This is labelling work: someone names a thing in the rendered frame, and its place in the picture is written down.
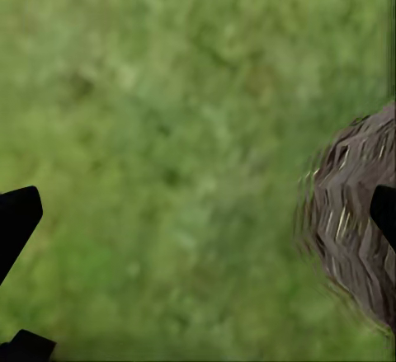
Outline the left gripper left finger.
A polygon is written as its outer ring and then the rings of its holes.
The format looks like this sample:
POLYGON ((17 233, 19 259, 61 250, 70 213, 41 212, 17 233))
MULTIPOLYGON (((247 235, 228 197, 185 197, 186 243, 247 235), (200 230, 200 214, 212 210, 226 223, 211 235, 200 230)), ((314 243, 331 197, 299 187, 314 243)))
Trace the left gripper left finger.
POLYGON ((35 186, 0 195, 0 285, 42 216, 35 186))

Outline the wicker basket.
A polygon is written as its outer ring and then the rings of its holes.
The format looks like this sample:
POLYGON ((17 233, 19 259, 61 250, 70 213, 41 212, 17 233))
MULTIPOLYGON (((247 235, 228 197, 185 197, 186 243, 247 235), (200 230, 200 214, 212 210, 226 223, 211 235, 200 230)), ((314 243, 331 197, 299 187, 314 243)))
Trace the wicker basket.
POLYGON ((396 103, 342 129, 325 148, 307 231, 323 274, 396 338, 396 252, 370 216, 380 185, 396 189, 396 103))

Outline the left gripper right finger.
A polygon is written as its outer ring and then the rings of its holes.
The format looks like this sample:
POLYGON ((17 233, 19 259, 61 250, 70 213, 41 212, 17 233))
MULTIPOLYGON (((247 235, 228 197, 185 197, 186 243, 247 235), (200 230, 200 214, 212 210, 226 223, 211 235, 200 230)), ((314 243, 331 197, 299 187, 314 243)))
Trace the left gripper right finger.
POLYGON ((375 188, 370 216, 396 252, 396 189, 382 185, 375 188))

